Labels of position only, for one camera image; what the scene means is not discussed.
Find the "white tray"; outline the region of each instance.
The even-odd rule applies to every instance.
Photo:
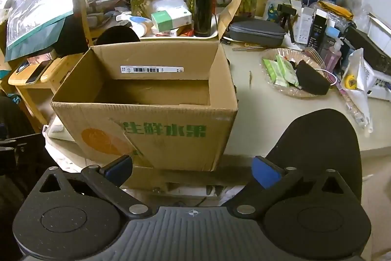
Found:
[[[141,37],[140,40],[160,40],[160,39],[164,39],[164,40],[167,40],[167,39],[181,39],[181,40],[186,40],[186,39],[191,39],[191,40],[208,40],[208,39],[212,39],[214,37],[217,37],[217,25],[216,25],[216,19],[214,17],[214,15],[212,16],[212,24],[211,24],[211,35],[210,37],[196,37],[196,36],[192,36],[192,37],[185,37],[185,36],[177,36],[177,37],[171,37],[171,36],[156,36],[156,35],[153,35],[153,36],[149,36],[149,37]]]

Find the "white desk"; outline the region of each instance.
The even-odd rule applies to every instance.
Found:
[[[261,73],[259,52],[232,51],[232,48],[224,45],[231,62],[233,83],[237,88],[239,111],[225,149],[226,155],[247,158],[266,156],[294,119],[326,108],[336,109],[346,115],[356,130],[363,157],[391,154],[391,103],[369,99],[374,132],[366,138],[364,131],[347,112],[345,101],[336,89],[319,98],[289,97],[265,81]],[[253,76],[251,88],[250,71]]]

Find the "white cable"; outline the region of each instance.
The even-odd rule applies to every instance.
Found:
[[[331,74],[336,79],[336,81],[333,84],[330,84],[330,86],[333,86],[333,85],[335,85],[338,82],[338,78],[334,74],[332,74],[330,71],[327,71],[327,70],[324,70],[324,69],[315,69],[315,70],[327,72],[328,74]]]

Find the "white paper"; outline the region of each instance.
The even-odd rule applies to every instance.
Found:
[[[183,72],[183,67],[121,66],[121,73]]]

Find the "green snack packet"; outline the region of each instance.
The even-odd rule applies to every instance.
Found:
[[[297,87],[299,85],[299,80],[297,79],[292,64],[281,55],[277,55],[277,63],[284,79]]]
[[[278,67],[278,63],[273,60],[263,59],[263,63],[265,64],[267,73],[270,76],[272,82],[278,86],[283,86],[288,88],[289,83],[285,81],[284,77],[281,74],[280,68]]]

